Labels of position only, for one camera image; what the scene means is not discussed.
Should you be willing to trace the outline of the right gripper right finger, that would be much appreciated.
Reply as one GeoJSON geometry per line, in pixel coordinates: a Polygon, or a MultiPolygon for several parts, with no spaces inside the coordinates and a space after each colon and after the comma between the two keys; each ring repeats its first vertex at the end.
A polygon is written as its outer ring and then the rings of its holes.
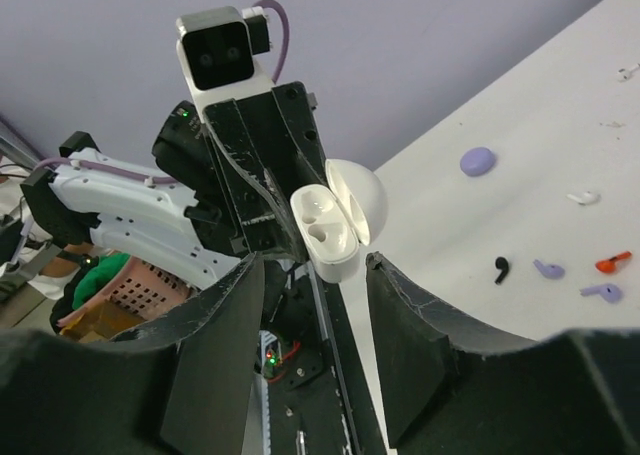
{"type": "Polygon", "coordinates": [[[535,344],[445,302],[379,252],[366,257],[366,287],[392,448],[401,445],[425,410],[459,379],[461,355],[497,355],[535,344]]]}

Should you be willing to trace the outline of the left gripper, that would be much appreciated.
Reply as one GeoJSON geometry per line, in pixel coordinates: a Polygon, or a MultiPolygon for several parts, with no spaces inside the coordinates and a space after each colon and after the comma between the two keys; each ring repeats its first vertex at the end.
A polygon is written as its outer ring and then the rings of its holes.
{"type": "Polygon", "coordinates": [[[291,195],[327,185],[326,161],[303,83],[279,85],[204,109],[223,188],[250,252],[308,260],[291,195]]]}

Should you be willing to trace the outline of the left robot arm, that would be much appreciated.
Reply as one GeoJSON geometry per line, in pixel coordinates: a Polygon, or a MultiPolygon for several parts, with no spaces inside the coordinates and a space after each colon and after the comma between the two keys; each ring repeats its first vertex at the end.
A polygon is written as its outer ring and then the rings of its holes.
{"type": "Polygon", "coordinates": [[[60,246],[87,242],[205,289],[240,259],[304,263],[291,195],[324,184],[316,100],[299,82],[198,114],[169,114],[146,168],[101,153],[85,132],[21,184],[35,222],[60,246]]]}

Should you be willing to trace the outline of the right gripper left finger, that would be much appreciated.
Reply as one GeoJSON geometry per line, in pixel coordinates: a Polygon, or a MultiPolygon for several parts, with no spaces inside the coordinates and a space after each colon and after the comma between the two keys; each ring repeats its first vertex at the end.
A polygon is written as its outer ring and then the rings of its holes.
{"type": "Polygon", "coordinates": [[[238,454],[244,442],[265,267],[249,255],[222,279],[159,318],[114,337],[127,358],[163,354],[119,454],[238,454]]]}

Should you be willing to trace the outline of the white earbud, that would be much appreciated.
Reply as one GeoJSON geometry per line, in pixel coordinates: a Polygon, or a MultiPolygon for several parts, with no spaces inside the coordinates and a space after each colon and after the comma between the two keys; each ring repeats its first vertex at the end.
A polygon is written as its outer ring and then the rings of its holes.
{"type": "Polygon", "coordinates": [[[616,79],[619,82],[629,81],[636,72],[640,70],[640,64],[636,63],[630,67],[621,68],[616,72],[616,79]]]}
{"type": "Polygon", "coordinates": [[[581,206],[589,206],[589,205],[596,204],[601,199],[598,193],[591,192],[591,191],[585,191],[582,193],[569,193],[566,195],[566,198],[581,206]]]}

